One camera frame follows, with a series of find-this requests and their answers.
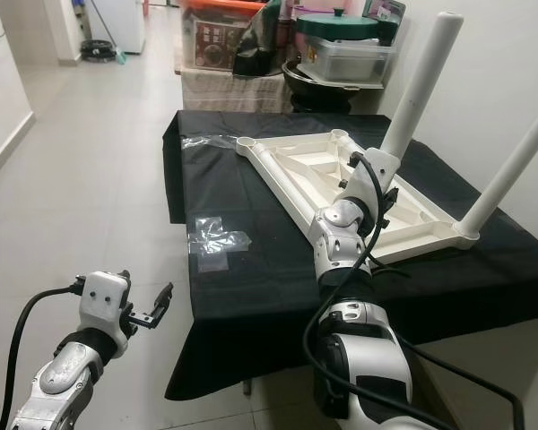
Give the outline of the white plastic children table top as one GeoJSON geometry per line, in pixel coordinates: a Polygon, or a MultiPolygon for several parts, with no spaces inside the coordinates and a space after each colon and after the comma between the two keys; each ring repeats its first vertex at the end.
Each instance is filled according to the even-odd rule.
{"type": "MultiPolygon", "coordinates": [[[[350,179],[352,167],[350,156],[363,151],[350,135],[340,128],[326,133],[282,136],[282,138],[238,138],[236,151],[244,156],[245,148],[261,144],[281,156],[290,157],[294,171],[309,168],[305,177],[321,190],[321,194],[334,204],[334,197],[342,191],[341,183],[350,179]]],[[[410,185],[405,175],[410,163],[401,159],[391,188],[397,189],[395,206],[386,215],[389,224],[381,229],[379,241],[372,250],[383,263],[407,261],[417,255],[433,253],[445,247],[469,249],[474,243],[466,243],[455,231],[456,219],[440,208],[438,198],[425,196],[415,185],[410,185]]]]}

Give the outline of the clear crossed tape patch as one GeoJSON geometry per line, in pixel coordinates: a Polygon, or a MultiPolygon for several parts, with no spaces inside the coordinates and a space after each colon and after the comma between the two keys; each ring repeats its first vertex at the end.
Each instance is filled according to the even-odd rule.
{"type": "Polygon", "coordinates": [[[188,253],[199,273],[227,271],[229,254],[244,253],[252,245],[245,232],[224,228],[221,217],[195,218],[188,233],[188,253]]]}

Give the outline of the black tablecloth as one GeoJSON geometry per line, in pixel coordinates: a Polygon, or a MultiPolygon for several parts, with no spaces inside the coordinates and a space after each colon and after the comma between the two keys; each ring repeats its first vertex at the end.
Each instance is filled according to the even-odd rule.
{"type": "MultiPolygon", "coordinates": [[[[162,159],[172,224],[221,217],[252,245],[229,254],[227,271],[197,271],[188,255],[194,323],[165,390],[196,399],[246,378],[300,367],[303,328],[319,304],[313,249],[272,189],[234,150],[180,148],[188,136],[248,138],[344,130],[377,147],[381,115],[257,114],[180,110],[163,133],[162,159]]],[[[397,264],[373,286],[396,331],[420,345],[538,319],[538,238],[496,212],[467,250],[454,247],[397,264]]]]}

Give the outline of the beige patterned table cloth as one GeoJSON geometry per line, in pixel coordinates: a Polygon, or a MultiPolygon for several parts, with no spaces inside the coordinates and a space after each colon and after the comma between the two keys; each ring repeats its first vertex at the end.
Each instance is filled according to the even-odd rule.
{"type": "Polygon", "coordinates": [[[243,77],[229,71],[184,69],[180,73],[187,110],[221,112],[292,112],[284,75],[243,77]]]}

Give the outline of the broom with teal head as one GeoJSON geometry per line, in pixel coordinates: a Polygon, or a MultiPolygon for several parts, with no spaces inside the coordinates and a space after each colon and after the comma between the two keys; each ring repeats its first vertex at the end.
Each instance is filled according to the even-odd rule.
{"type": "Polygon", "coordinates": [[[118,65],[125,65],[126,64],[126,54],[122,52],[121,46],[118,45],[117,41],[115,40],[112,31],[110,31],[110,28],[108,24],[105,21],[104,13],[100,11],[100,8],[97,5],[96,0],[88,0],[88,3],[92,5],[94,9],[94,13],[96,13],[98,20],[100,20],[100,24],[102,26],[102,29],[106,32],[106,37],[108,37],[109,44],[113,47],[113,52],[115,54],[115,61],[117,61],[118,65]]]}

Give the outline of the black round floor device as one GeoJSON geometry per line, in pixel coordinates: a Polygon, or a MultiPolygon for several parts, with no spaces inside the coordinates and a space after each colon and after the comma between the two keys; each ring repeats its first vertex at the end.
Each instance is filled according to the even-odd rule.
{"type": "Polygon", "coordinates": [[[106,63],[117,61],[117,50],[113,42],[101,39],[90,39],[81,42],[81,59],[86,62],[106,63]]]}

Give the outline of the storage box with orange lid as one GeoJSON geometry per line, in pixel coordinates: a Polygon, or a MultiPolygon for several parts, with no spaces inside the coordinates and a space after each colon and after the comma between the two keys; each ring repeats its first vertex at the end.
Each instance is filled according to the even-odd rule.
{"type": "Polygon", "coordinates": [[[248,0],[180,0],[183,65],[229,73],[240,37],[264,5],[248,0]]]}

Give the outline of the black round wok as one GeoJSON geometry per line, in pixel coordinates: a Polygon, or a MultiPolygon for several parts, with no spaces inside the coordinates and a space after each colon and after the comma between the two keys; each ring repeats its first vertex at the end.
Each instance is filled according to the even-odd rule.
{"type": "Polygon", "coordinates": [[[299,69],[299,60],[282,65],[282,78],[290,91],[292,112],[298,114],[359,114],[368,109],[381,89],[360,89],[354,86],[331,86],[315,81],[299,69]]]}

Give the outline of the black plastic bag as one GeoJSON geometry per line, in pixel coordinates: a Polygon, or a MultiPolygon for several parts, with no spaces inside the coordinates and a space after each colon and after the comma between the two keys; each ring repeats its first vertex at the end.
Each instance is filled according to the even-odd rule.
{"type": "Polygon", "coordinates": [[[290,56],[295,0],[266,0],[235,48],[232,74],[241,78],[280,74],[290,56]]]}

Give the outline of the clear plastic storage bin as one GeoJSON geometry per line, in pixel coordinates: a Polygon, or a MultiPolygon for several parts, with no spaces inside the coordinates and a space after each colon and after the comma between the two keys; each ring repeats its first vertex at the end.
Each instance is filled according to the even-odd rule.
{"type": "Polygon", "coordinates": [[[334,41],[307,37],[298,69],[318,83],[381,89],[393,47],[376,39],[334,41]]]}

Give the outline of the dark green round lid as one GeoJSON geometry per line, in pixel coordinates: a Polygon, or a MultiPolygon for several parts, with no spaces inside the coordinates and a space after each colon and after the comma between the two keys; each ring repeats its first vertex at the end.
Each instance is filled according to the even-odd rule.
{"type": "Polygon", "coordinates": [[[359,15],[346,15],[343,9],[333,13],[305,13],[295,20],[298,32],[327,40],[363,40],[379,37],[379,21],[359,15]]]}

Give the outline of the pink plastic bin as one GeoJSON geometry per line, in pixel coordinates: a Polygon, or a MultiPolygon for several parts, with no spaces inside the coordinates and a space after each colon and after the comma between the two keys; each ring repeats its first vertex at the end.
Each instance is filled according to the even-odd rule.
{"type": "Polygon", "coordinates": [[[310,13],[335,13],[342,16],[363,16],[371,0],[293,0],[292,17],[310,13]]]}

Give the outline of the dark carton with colourful print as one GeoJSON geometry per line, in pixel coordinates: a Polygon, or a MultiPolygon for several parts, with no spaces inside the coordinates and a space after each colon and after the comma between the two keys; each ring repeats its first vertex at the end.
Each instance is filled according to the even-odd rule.
{"type": "Polygon", "coordinates": [[[378,22],[378,41],[391,47],[396,40],[407,4],[400,0],[367,0],[363,16],[378,22]]]}

